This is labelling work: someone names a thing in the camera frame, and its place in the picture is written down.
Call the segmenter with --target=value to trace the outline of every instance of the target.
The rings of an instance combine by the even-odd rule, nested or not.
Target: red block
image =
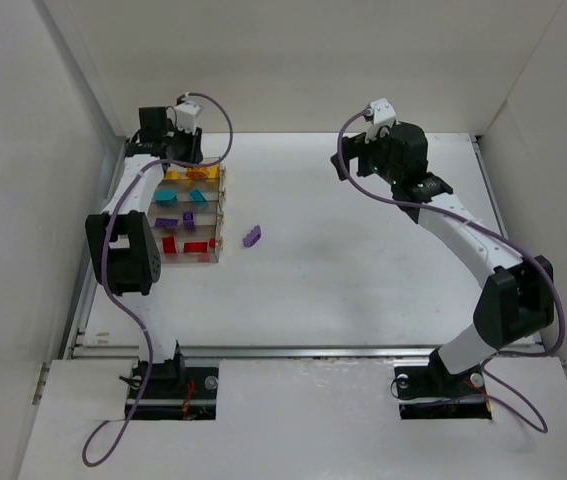
[[[176,253],[176,237],[174,235],[163,237],[163,253]]]
[[[183,253],[207,253],[207,242],[187,242],[183,245]]]

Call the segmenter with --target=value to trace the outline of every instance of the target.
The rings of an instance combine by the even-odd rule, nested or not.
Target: white table
[[[334,134],[241,134],[227,160],[221,260],[165,266],[157,308],[185,346],[436,346],[472,321],[480,289],[435,237],[395,207],[339,182]],[[430,170],[497,228],[470,137],[430,134]],[[220,153],[226,135],[207,135]],[[390,194],[376,177],[361,179]],[[255,225],[262,239],[242,238]],[[99,287],[82,338],[138,346]],[[533,343],[525,339],[522,343]]]
[[[52,364],[19,480],[567,479],[567,382],[558,359],[498,359],[493,373],[539,408],[537,434],[499,405],[493,420],[400,420],[391,360],[227,360],[215,421],[133,421],[118,450],[87,469],[81,449],[122,418],[130,360]],[[486,379],[488,392],[526,415]],[[89,450],[99,458],[120,423]]]

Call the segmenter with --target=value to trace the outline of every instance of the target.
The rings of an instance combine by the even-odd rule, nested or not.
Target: cable
[[[561,348],[561,346],[563,345],[563,342],[565,341],[565,312],[563,310],[563,303],[561,302],[561,298],[559,296],[559,293],[556,290],[556,287],[554,286],[554,282],[552,281],[550,276],[547,274],[545,269],[541,266],[541,264],[532,256],[532,254],[527,252],[522,247],[519,247],[517,244],[515,244],[514,242],[512,242],[508,238],[505,238],[503,235],[500,235],[496,232],[493,232],[489,228],[486,228],[483,225],[480,225],[476,222],[473,222],[473,221],[471,221],[471,220],[469,220],[469,219],[467,219],[467,218],[463,217],[462,215],[459,215],[455,212],[451,212],[451,211],[445,210],[443,208],[435,207],[433,205],[428,205],[428,204],[424,204],[424,203],[405,202],[405,201],[394,200],[394,199],[391,199],[391,198],[385,198],[385,197],[381,197],[379,195],[376,195],[376,194],[366,190],[361,185],[359,185],[356,182],[356,180],[354,180],[352,175],[350,175],[350,172],[348,171],[348,169],[345,166],[345,160],[343,159],[343,136],[345,135],[345,131],[347,130],[347,128],[352,123],[354,123],[356,120],[358,120],[359,118],[361,118],[361,117],[363,117],[363,116],[365,116],[369,113],[370,113],[369,108],[366,108],[366,109],[361,110],[360,112],[356,113],[355,115],[350,117],[343,124],[343,126],[341,127],[341,130],[338,133],[337,145],[336,145],[337,158],[339,160],[339,166],[341,167],[341,173],[343,174],[343,176],[352,184],[352,186],[354,188],[356,188],[359,192],[361,192],[366,197],[369,197],[373,200],[377,200],[381,203],[386,203],[386,204],[394,205],[394,206],[397,206],[397,207],[404,207],[404,208],[407,207],[407,208],[417,208],[417,209],[422,209],[422,210],[430,210],[432,212],[436,212],[436,213],[439,213],[441,215],[446,215],[450,218],[453,218],[454,220],[456,220],[458,222],[469,225],[474,230],[477,230],[477,231],[483,233],[484,235],[492,237],[492,238],[498,240],[499,242],[503,243],[504,245],[507,245],[512,250],[518,252],[521,255],[522,258],[524,258],[528,263],[530,263],[538,271],[539,275],[541,276],[543,281],[548,286],[550,293],[552,294],[552,299],[554,301],[554,305],[556,307],[556,312],[557,312],[557,317],[558,317],[559,333],[558,333],[558,336],[557,336],[557,339],[556,339],[556,342],[554,343],[554,345],[549,350],[547,350],[545,352],[527,353],[527,352],[515,352],[515,351],[506,350],[506,351],[500,352],[500,354],[501,355],[509,355],[509,356],[519,356],[519,357],[546,357],[546,356],[552,356],[552,355],[556,354],[559,351],[559,349]],[[518,418],[520,418],[521,420],[523,420],[526,424],[528,424],[534,430],[536,430],[540,433],[547,433],[548,432],[547,423],[545,422],[545,419],[543,418],[541,413],[537,410],[537,408],[527,398],[525,398],[525,396],[522,393],[520,393],[514,387],[512,387],[511,385],[508,385],[506,382],[504,382],[500,378],[496,377],[494,374],[485,370],[485,365],[487,365],[487,363],[490,360],[492,360],[492,358],[494,358],[494,357],[491,357],[491,358],[487,359],[485,362],[482,363],[481,367],[483,368],[484,374],[487,377],[494,380],[495,382],[497,382],[498,384],[500,384],[501,386],[507,388],[512,393],[514,393],[516,396],[518,396],[521,400],[523,400],[523,402],[525,402],[525,404],[534,412],[534,414],[540,420],[541,427],[538,427],[537,425],[533,424],[530,420],[528,420],[526,417],[524,417],[523,414],[521,414],[518,410],[514,409],[514,407],[510,406],[509,404],[507,404],[503,400],[496,398],[492,395],[484,394],[484,393],[477,393],[477,394],[466,395],[466,396],[458,397],[458,398],[450,398],[450,399],[446,399],[446,400],[439,400],[437,402],[423,403],[421,405],[424,406],[424,407],[428,407],[428,406],[435,407],[435,406],[439,406],[439,405],[447,405],[447,404],[450,404],[450,403],[458,403],[458,402],[460,402],[461,400],[464,400],[464,399],[484,398],[484,399],[491,400],[495,403],[498,403],[499,405],[502,405],[504,408],[506,408],[508,411],[510,411],[513,415],[515,415]]]
[[[143,333],[143,337],[145,338],[145,342],[147,344],[148,365],[147,365],[147,370],[145,371],[145,376],[143,377],[143,381],[141,382],[141,386],[139,387],[138,393],[136,395],[136,399],[134,400],[132,407],[130,408],[128,414],[126,415],[125,420],[123,421],[123,425],[121,426],[121,429],[119,430],[118,435],[114,439],[114,442],[112,442],[112,446],[110,447],[110,449],[100,459],[98,459],[95,462],[92,462],[87,458],[87,449],[90,446],[90,443],[92,443],[92,440],[94,439],[96,434],[98,432],[100,432],[101,429],[103,427],[105,427],[108,423],[110,423],[110,420],[105,420],[104,422],[102,422],[98,427],[96,427],[96,429],[90,434],[90,436],[86,440],[85,445],[83,446],[83,451],[81,452],[81,458],[82,458],[83,463],[85,464],[86,467],[98,467],[99,465],[104,463],[108,458],[110,458],[112,453],[114,453],[114,450],[116,450],[116,447],[121,442],[121,438],[123,438],[123,434],[125,433],[125,430],[127,429],[128,425],[130,424],[130,420],[132,420],[132,417],[134,416],[134,412],[136,412],[136,409],[139,406],[139,402],[141,401],[141,398],[143,398],[143,394],[145,393],[145,389],[147,388],[147,384],[150,380],[150,375],[152,373],[152,364],[154,362],[154,349],[153,349],[153,346],[152,346],[152,339],[150,338],[150,334],[147,330],[147,326],[145,325],[143,320],[138,315],[136,315],[136,313],[134,313],[132,310],[127,308],[123,303],[121,303],[116,298],[116,296],[114,296],[114,294],[112,293],[112,290],[110,290],[110,286],[109,286],[108,281],[107,281],[107,278],[108,278],[108,276],[107,276],[107,259],[108,259],[108,255],[109,255],[109,245],[110,245],[110,240],[112,239],[112,232],[114,231],[114,223],[116,221],[116,217],[119,214],[119,211],[121,210],[121,207],[123,206],[123,203],[125,202],[127,197],[130,195],[132,190],[134,190],[134,187],[137,185],[139,180],[141,180],[141,177],[143,176],[143,174],[145,174],[145,172],[147,172],[153,166],[169,162],[169,163],[172,163],[174,165],[179,165],[179,166],[185,167],[185,168],[190,168],[190,167],[193,167],[193,166],[196,166],[196,167],[199,167],[199,168],[213,167],[214,165],[218,165],[223,160],[225,160],[225,158],[230,153],[230,150],[232,148],[232,142],[233,142],[233,139],[234,139],[234,127],[232,125],[232,121],[230,120],[229,115],[227,114],[227,112],[225,111],[223,106],[220,103],[218,103],[215,99],[213,99],[212,97],[205,95],[203,93],[190,93],[188,95],[205,98],[206,100],[209,100],[210,102],[212,102],[214,105],[216,105],[218,107],[218,109],[221,111],[221,113],[225,117],[225,120],[227,121],[230,139],[228,141],[227,148],[226,148],[225,152],[223,153],[223,155],[221,155],[217,160],[210,162],[210,163],[205,163],[205,164],[199,163],[197,165],[193,165],[191,163],[181,162],[181,161],[177,161],[177,160],[170,160],[170,159],[158,159],[158,160],[154,160],[152,162],[147,163],[137,173],[136,177],[134,177],[134,180],[132,180],[132,182],[125,189],[125,191],[123,192],[123,195],[121,195],[121,198],[119,199],[117,204],[114,206],[114,209],[110,213],[110,221],[108,222],[107,227],[105,229],[105,239],[103,240],[103,250],[101,252],[101,279],[102,279],[102,283],[103,283],[103,290],[105,290],[105,294],[112,301],[112,303],[114,303],[114,305],[116,305],[121,310],[123,310],[132,320],[134,320],[134,323],[136,323],[138,325],[138,327],[141,329],[141,332]]]

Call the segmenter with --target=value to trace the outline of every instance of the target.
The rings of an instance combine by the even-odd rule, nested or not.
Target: white mounting plate
[[[430,170],[496,229],[470,137],[428,140]],[[226,142],[206,135],[204,153]],[[406,214],[339,182],[335,148],[335,134],[236,135],[220,262],[165,266],[153,287],[182,345],[435,346],[472,322],[472,274]],[[377,177],[361,182],[391,195]],[[256,224],[263,236],[245,249]],[[136,328],[99,286],[83,345],[137,346]]]
[[[400,420],[391,360],[226,360],[217,420],[134,421],[112,457],[87,469],[81,449],[120,419],[129,360],[55,361],[20,480],[123,478],[567,479],[567,382],[558,359],[498,359],[493,373],[547,420],[537,434],[499,405],[488,420]],[[525,414],[486,379],[487,390]],[[89,450],[109,448],[120,423]]]

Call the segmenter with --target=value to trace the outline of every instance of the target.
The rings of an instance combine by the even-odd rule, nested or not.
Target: purple block
[[[259,241],[261,238],[261,226],[257,225],[252,229],[250,233],[248,233],[245,238],[243,239],[243,246],[245,248],[250,248],[256,242]]]
[[[188,232],[193,232],[196,228],[194,226],[194,212],[187,211],[183,212],[183,228]]]
[[[154,228],[176,228],[178,224],[179,221],[176,218],[157,217],[154,220]]]

